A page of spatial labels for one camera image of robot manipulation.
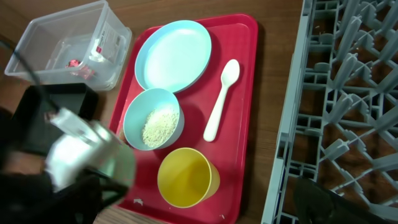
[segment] white robotic part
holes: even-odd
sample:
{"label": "white robotic part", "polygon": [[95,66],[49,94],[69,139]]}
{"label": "white robotic part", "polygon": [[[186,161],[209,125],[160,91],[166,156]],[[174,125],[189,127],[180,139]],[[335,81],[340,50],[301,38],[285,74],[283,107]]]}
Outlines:
{"label": "white robotic part", "polygon": [[136,174],[133,150],[97,121],[87,123],[66,108],[50,122],[65,134],[52,145],[46,171],[55,191],[75,182],[86,167],[97,168],[119,184],[131,187]]}

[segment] plate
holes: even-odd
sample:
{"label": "plate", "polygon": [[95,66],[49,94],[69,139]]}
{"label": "plate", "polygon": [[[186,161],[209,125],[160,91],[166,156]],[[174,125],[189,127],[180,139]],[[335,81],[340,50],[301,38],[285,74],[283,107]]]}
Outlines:
{"label": "plate", "polygon": [[194,21],[176,21],[154,32],[141,47],[135,66],[140,86],[172,93],[195,83],[211,54],[208,31]]}

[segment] spoon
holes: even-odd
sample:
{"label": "spoon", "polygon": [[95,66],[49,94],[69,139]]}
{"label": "spoon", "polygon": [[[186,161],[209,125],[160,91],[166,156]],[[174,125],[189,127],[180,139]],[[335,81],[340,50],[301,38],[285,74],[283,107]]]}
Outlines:
{"label": "spoon", "polygon": [[220,124],[221,114],[223,112],[224,101],[228,88],[239,78],[239,63],[237,60],[230,60],[224,67],[221,74],[221,91],[218,95],[216,104],[211,112],[209,121],[207,122],[203,138],[211,142],[216,138],[218,126]]}

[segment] black tray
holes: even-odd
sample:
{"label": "black tray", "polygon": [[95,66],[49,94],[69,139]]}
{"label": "black tray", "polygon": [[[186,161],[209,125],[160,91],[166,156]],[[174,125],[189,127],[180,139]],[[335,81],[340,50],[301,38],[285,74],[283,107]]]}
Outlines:
{"label": "black tray", "polygon": [[[59,107],[66,107],[81,118],[90,120],[95,112],[98,94],[84,83],[44,85],[50,98]],[[44,113],[50,107],[42,101],[34,86],[26,89],[12,117],[23,130],[22,151],[46,156],[51,145],[63,133],[44,121]]]}

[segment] label on container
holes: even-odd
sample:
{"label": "label on container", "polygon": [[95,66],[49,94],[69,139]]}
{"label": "label on container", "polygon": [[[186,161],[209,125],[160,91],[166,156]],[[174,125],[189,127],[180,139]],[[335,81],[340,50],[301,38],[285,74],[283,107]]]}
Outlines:
{"label": "label on container", "polygon": [[121,36],[105,22],[95,51],[114,63],[120,49],[120,41]]}

